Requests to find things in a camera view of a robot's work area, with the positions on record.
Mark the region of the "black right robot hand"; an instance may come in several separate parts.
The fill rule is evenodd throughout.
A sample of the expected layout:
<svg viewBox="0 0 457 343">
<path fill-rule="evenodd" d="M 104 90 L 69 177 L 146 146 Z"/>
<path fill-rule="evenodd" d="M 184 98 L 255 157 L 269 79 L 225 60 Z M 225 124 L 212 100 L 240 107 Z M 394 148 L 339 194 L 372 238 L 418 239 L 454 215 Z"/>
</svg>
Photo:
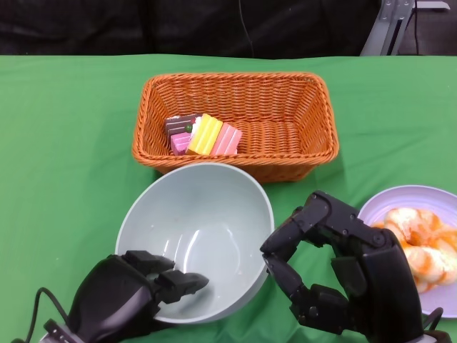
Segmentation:
<svg viewBox="0 0 457 343">
<path fill-rule="evenodd" d="M 302 282 L 288 264 L 300 242 L 333 248 L 331 266 L 342 292 Z M 365 224 L 356 208 L 315 191 L 260 250 L 300 325 L 333 334 L 350 330 L 369 342 L 423 337 L 421 303 L 399 240 L 387 229 Z"/>
</svg>

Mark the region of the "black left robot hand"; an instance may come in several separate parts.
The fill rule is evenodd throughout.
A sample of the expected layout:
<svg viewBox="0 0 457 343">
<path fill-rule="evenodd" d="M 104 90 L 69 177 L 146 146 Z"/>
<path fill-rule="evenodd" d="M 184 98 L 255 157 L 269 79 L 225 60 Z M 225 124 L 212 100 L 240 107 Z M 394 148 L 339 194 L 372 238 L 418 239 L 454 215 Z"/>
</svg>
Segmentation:
<svg viewBox="0 0 457 343">
<path fill-rule="evenodd" d="M 209 282 L 174 266 L 144 250 L 108 256 L 77 289 L 68 328 L 83 342 L 121 342 L 168 328 L 155 318 L 160 305 L 179 302 Z"/>
</svg>

